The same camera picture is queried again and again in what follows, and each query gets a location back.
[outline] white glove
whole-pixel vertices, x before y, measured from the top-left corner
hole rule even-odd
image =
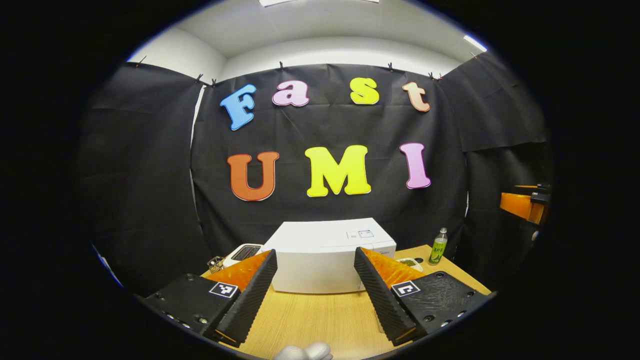
[[[332,360],[331,347],[325,343],[312,343],[304,350],[288,345],[277,353],[273,360]]]

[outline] bottle label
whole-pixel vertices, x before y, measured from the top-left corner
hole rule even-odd
[[[447,243],[433,243],[433,248],[431,249],[431,256],[429,257],[429,262],[432,264],[437,264],[440,262],[440,258],[442,258],[442,254],[444,254],[444,247]]]

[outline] white wall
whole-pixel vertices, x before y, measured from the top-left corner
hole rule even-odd
[[[446,74],[460,61],[421,47],[364,37],[323,37],[281,42],[227,60],[218,81],[284,66],[318,63],[364,64],[434,76]]]
[[[209,44],[178,28],[170,28],[138,49],[129,61],[164,67],[210,83],[220,80],[220,72],[227,61]]]

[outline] pink letter i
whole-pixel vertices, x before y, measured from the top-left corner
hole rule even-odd
[[[400,151],[406,156],[406,164],[409,168],[409,181],[406,182],[406,187],[409,189],[426,188],[431,185],[431,180],[424,173],[423,149],[424,145],[417,142],[400,145]]]

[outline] white ceiling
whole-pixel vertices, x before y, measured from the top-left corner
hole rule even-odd
[[[259,47],[314,37],[372,37],[404,42],[460,62],[479,50],[447,20],[406,0],[295,0],[263,7],[258,0],[225,0],[177,27],[226,58]]]

